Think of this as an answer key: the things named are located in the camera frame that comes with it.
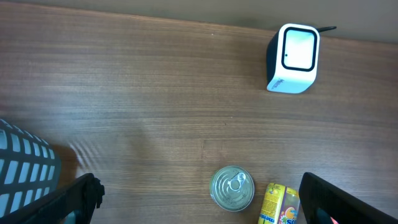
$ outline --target wooden table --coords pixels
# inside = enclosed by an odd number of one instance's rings
[[[313,172],[398,217],[398,45],[322,37],[315,84],[266,91],[274,32],[0,3],[0,116],[92,172],[93,223],[256,223],[266,185]],[[230,213],[217,169],[250,172]],[[303,214],[299,223],[305,223]]]

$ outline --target white cube device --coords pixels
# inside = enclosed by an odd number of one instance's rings
[[[316,28],[286,24],[267,48],[267,90],[301,93],[315,81],[320,36]]]

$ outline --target laundry basket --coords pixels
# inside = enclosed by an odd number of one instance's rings
[[[47,141],[0,119],[0,218],[54,191],[60,171]]]

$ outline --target can lid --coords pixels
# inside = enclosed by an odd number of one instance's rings
[[[254,182],[241,167],[220,169],[210,182],[210,195],[223,209],[237,212],[246,208],[254,196]]]

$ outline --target gray wall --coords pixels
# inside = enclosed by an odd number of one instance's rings
[[[338,26],[324,35],[398,43],[398,0],[11,0],[277,30]]]

